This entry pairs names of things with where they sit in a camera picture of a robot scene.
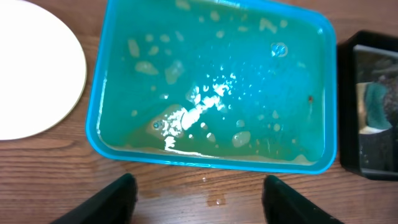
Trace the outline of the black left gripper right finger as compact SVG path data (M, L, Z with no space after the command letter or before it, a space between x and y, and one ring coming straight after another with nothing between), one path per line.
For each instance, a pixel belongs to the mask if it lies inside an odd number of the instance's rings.
M342 224L274 175L264 179L262 206L268 224Z

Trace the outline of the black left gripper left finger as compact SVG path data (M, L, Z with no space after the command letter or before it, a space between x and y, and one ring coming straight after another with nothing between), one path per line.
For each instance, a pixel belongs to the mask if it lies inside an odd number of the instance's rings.
M138 187L132 174L124 174L52 224L130 224Z

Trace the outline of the yellow green scrubbing sponge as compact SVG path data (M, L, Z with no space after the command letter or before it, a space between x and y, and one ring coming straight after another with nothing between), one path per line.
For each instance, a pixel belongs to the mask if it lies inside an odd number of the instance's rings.
M358 132L377 134L392 128L384 110L387 88L380 83L356 84Z

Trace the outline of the white plate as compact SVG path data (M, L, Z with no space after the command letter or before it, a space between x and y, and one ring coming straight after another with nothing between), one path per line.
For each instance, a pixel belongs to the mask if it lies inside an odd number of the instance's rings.
M76 35L28 1L1 1L1 139L50 129L78 103L87 65Z

